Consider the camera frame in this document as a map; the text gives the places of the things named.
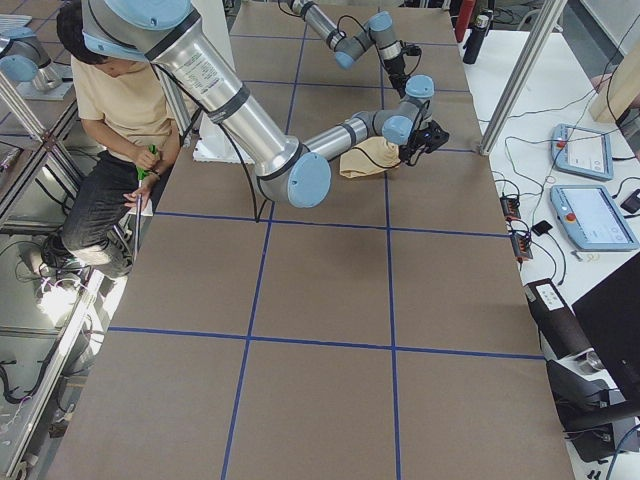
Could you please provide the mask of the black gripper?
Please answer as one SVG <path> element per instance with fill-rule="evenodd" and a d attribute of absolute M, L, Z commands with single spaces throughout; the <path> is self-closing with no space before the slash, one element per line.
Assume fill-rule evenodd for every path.
<path fill-rule="evenodd" d="M 383 61 L 384 69 L 392 87 L 400 97 L 405 96 L 405 87 L 410 76 L 405 72 L 406 63 L 403 55 Z"/>
<path fill-rule="evenodd" d="M 416 165 L 421 156 L 431 152 L 431 122 L 423 121 L 415 127 L 405 145 L 399 147 L 399 161 L 405 165 Z"/>

